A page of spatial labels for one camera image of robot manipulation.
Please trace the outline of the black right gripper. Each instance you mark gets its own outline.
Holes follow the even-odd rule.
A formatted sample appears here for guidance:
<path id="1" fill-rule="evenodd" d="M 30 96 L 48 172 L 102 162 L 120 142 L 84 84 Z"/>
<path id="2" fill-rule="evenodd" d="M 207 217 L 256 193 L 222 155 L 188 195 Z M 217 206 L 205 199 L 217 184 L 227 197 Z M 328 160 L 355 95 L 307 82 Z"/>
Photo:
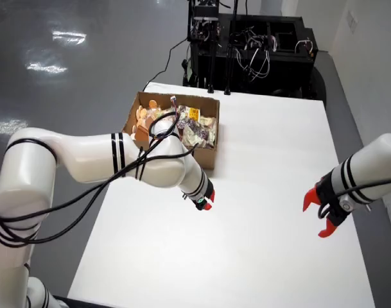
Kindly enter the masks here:
<path id="1" fill-rule="evenodd" d="M 321 202 L 318 217 L 327 218 L 326 227 L 318 233 L 319 237 L 332 235 L 353 211 L 353 200 L 347 194 L 338 196 L 345 188 L 348 188 L 347 182 L 342 180 L 340 173 L 328 173 L 305 194 L 303 211 L 311 204 L 320 205 Z"/>

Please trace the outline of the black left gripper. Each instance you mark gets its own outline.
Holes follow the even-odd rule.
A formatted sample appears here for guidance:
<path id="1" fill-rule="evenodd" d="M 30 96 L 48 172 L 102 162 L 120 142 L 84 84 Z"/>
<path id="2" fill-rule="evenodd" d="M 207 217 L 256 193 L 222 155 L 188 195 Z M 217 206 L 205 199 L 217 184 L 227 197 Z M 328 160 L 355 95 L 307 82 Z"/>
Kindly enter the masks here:
<path id="1" fill-rule="evenodd" d="M 183 194 L 183 199 L 190 199 L 198 210 L 210 210 L 211 203 L 214 202 L 215 190 L 213 190 L 212 182 L 206 182 L 205 186 L 197 195 L 190 196 Z"/>

